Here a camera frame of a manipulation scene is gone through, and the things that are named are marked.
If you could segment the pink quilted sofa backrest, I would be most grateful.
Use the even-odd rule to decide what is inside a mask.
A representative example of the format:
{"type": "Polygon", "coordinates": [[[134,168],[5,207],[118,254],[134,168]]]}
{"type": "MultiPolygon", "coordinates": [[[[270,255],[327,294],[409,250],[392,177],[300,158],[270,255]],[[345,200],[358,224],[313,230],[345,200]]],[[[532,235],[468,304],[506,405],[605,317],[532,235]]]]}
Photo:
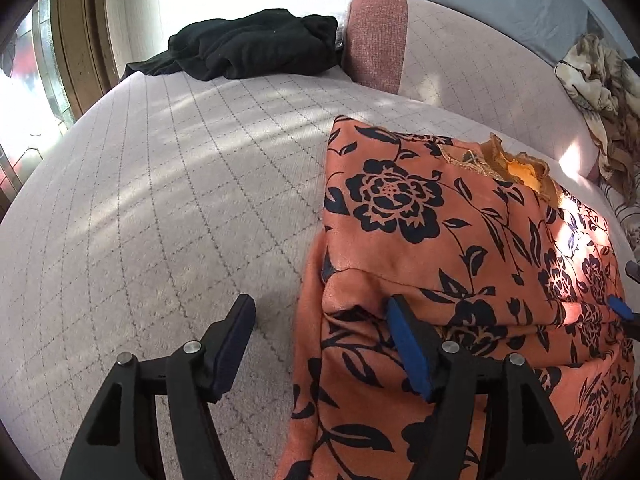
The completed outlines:
{"type": "Polygon", "coordinates": [[[598,151],[552,68],[474,18],[427,0],[352,0],[342,65],[357,84],[475,120],[597,180],[598,151]]]}

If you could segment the wooden window frame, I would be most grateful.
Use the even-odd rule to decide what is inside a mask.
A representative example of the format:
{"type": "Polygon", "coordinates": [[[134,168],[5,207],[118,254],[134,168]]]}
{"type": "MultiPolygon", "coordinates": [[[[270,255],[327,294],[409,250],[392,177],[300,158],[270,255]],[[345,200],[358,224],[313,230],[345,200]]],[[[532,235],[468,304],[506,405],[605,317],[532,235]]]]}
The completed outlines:
{"type": "Polygon", "coordinates": [[[106,0],[14,0],[1,11],[1,209],[118,83],[106,0]]]}

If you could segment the orange black floral garment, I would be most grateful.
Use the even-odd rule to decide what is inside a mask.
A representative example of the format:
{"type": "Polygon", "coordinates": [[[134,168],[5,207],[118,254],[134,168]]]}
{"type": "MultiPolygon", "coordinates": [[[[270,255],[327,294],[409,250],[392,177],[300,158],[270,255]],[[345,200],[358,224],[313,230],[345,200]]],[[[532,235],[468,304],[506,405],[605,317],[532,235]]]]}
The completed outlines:
{"type": "Polygon", "coordinates": [[[634,419],[634,354],[608,224],[525,154],[345,116],[326,147],[323,228],[296,314],[281,479],[405,479],[435,414],[386,324],[400,295],[478,358],[521,353],[597,479],[634,419]]]}

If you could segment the beige floral blanket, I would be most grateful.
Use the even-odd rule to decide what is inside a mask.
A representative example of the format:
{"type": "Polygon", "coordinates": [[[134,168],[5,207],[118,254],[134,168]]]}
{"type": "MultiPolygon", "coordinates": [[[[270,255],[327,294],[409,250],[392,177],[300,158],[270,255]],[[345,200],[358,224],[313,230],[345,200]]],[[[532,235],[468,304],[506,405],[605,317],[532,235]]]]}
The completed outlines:
{"type": "Polygon", "coordinates": [[[595,34],[581,36],[554,73],[598,150],[601,191],[639,253],[639,75],[595,34]]]}

